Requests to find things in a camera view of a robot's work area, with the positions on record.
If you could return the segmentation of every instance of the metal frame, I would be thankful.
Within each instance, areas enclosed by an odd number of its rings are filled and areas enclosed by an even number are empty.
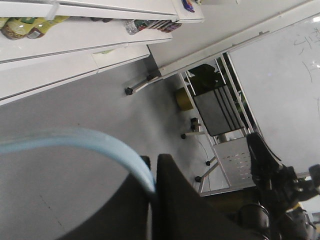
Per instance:
[[[232,67],[232,70],[233,70],[233,72],[234,72],[234,75],[235,75],[236,79],[238,80],[239,77],[238,77],[238,74],[237,74],[237,72],[236,72],[235,66],[234,66],[234,64],[233,64],[233,62],[232,62],[232,60],[231,60],[231,58],[230,58],[229,52],[230,52],[230,51],[228,51],[228,52],[226,53],[226,55],[227,55],[227,57],[228,57],[228,59],[229,59],[229,61],[230,61],[230,65],[231,65],[231,67]],[[253,111],[252,111],[252,109],[251,109],[251,107],[250,107],[249,102],[247,101],[247,97],[246,97],[246,94],[245,94],[245,92],[244,92],[244,88],[242,87],[241,82],[238,81],[238,83],[239,83],[239,86],[240,86],[240,88],[241,88],[242,94],[243,94],[243,96],[244,96],[244,98],[245,98],[246,104],[248,105],[248,108],[249,108],[249,110],[250,110],[250,113],[251,113],[251,116],[252,116],[252,118],[253,118],[254,124],[255,124],[255,126],[257,127],[257,130],[259,131],[259,133],[262,135],[262,132],[261,132],[261,130],[260,130],[260,127],[259,127],[259,124],[258,124],[258,122],[257,122],[257,120],[256,120],[256,117],[255,117],[255,115],[254,115],[254,113],[253,113]]]
[[[235,86],[234,80],[233,80],[233,78],[232,78],[232,76],[231,76],[230,70],[229,70],[228,67],[227,67],[227,63],[226,63],[226,61],[225,61],[225,59],[224,59],[223,54],[221,54],[220,57],[221,57],[221,60],[222,60],[222,64],[223,64],[223,66],[224,66],[224,68],[225,68],[226,74],[227,74],[227,76],[228,76],[228,78],[229,78],[230,84],[231,84],[231,86],[232,86],[232,90],[233,90],[233,92],[234,92],[234,94],[235,94],[235,96],[236,96],[236,99],[237,99],[237,101],[238,101],[238,103],[239,103],[239,105],[240,105],[241,110],[243,111],[243,114],[244,114],[246,123],[247,123],[247,125],[249,126],[249,130],[248,130],[248,131],[249,131],[249,133],[251,133],[251,132],[254,131],[254,130],[253,130],[253,127],[252,127],[252,124],[250,123],[249,117],[248,117],[248,115],[247,115],[247,113],[246,113],[246,111],[245,111],[245,107],[244,107],[243,104],[242,104],[242,101],[241,101],[241,99],[240,99],[239,93],[238,93],[237,88],[236,88],[236,86]],[[219,66],[219,64],[218,64],[218,62],[217,62],[217,59],[215,58],[214,60],[215,60],[215,63],[216,63],[216,65],[217,65],[218,69],[219,69],[219,72],[220,72],[220,74],[221,74],[221,68],[220,68],[220,66]],[[186,76],[186,79],[187,79],[187,81],[188,81],[188,84],[190,85],[193,94],[195,94],[195,90],[194,90],[194,88],[193,88],[193,86],[192,86],[192,84],[191,84],[191,81],[190,81],[190,79],[189,79],[189,74],[188,74],[188,73],[189,73],[188,71],[185,71],[185,72],[184,72],[184,74],[185,74],[185,76]],[[199,113],[199,111],[198,111],[198,109],[197,109],[197,107],[196,107],[196,104],[195,104],[195,102],[194,102],[194,100],[193,100],[193,98],[192,98],[191,93],[189,92],[188,85],[187,85],[187,83],[185,82],[185,79],[184,79],[184,76],[183,76],[184,74],[183,74],[183,73],[179,73],[178,76],[179,76],[179,78],[180,78],[180,80],[181,80],[181,82],[182,82],[182,84],[183,84],[183,86],[184,86],[184,89],[185,89],[185,91],[186,91],[186,93],[187,93],[187,96],[188,96],[190,102],[191,102],[191,105],[193,106],[193,108],[194,108],[194,110],[195,110],[195,112],[196,112],[196,117],[199,119],[199,122],[200,122],[200,124],[201,124],[202,127],[203,127],[203,131],[188,132],[188,133],[185,134],[185,136],[205,134],[207,140],[209,141],[209,144],[210,144],[210,146],[211,146],[211,149],[212,149],[212,151],[213,151],[213,154],[214,154],[214,156],[215,156],[215,157],[210,161],[210,163],[212,163],[213,161],[216,161],[216,163],[215,163],[212,167],[210,167],[210,169],[201,176],[198,193],[199,193],[201,196],[206,196],[206,195],[225,193],[225,192],[240,190],[240,189],[243,189],[243,188],[246,188],[246,187],[251,187],[251,186],[252,186],[251,184],[249,184],[249,185],[241,185],[241,184],[240,184],[240,185],[237,185],[237,186],[232,186],[231,181],[230,181],[230,179],[229,179],[229,177],[228,177],[228,175],[227,175],[226,169],[224,168],[224,165],[222,164],[221,159],[219,159],[219,156],[218,156],[218,154],[217,154],[216,147],[217,147],[217,145],[218,145],[218,141],[217,141],[217,139],[216,139],[215,137],[211,137],[211,136],[209,135],[207,129],[204,127],[204,126],[205,126],[205,125],[204,125],[204,121],[203,121],[203,119],[201,118],[201,115],[200,115],[200,113]],[[222,76],[222,79],[223,79],[224,83],[226,83],[226,80],[225,80],[224,76],[223,76],[222,74],[221,74],[221,76]],[[245,137],[245,136],[247,135],[247,131],[246,131],[246,130],[243,130],[243,131],[242,131],[242,134],[243,134],[243,136]],[[223,176],[224,176],[224,178],[225,178],[225,180],[226,180],[226,182],[227,182],[227,184],[228,184],[229,187],[223,188],[223,189],[214,190],[214,191],[203,192],[205,179],[206,179],[207,177],[209,177],[210,173],[212,173],[214,170],[216,170],[217,167],[220,167],[220,169],[221,169],[221,171],[222,171],[222,173],[223,173]]]

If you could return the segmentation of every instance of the white cabinet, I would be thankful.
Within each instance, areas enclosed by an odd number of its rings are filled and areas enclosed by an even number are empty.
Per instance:
[[[0,71],[0,105],[146,58],[145,45],[79,54]]]
[[[0,34],[0,105],[147,57],[146,45],[170,41],[171,33],[144,29],[129,35],[124,19],[203,22],[200,7],[193,5],[195,13],[181,0],[0,1],[0,17],[72,16],[39,39],[9,40]],[[107,50],[114,51],[95,54]]]

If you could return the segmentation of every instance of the caster wheel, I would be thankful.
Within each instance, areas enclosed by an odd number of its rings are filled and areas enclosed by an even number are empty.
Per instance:
[[[194,180],[197,182],[197,183],[201,183],[201,177],[200,176],[196,176],[194,178]]]
[[[125,95],[130,96],[132,94],[134,94],[134,90],[131,87],[127,87],[125,90]]]

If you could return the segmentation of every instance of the plastic bottle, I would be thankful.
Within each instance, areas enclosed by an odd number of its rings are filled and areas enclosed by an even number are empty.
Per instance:
[[[9,20],[9,17],[0,17],[0,29],[3,28],[3,26],[6,24],[8,20]]]
[[[29,39],[41,38],[48,32],[48,30],[51,27],[59,23],[62,23],[64,20],[67,20],[68,18],[69,16],[56,16],[53,20],[41,22],[31,29],[27,37]]]
[[[125,29],[130,35],[134,35],[151,25],[154,20],[127,20]]]
[[[34,26],[44,21],[46,20],[43,17],[12,17],[1,31],[10,40],[22,39]]]

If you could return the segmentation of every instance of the light blue cable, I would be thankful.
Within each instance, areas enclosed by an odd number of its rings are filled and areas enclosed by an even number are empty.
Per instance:
[[[154,177],[141,157],[122,141],[103,132],[70,127],[0,137],[0,154],[49,146],[73,146],[103,154],[131,172],[149,196],[156,193]]]

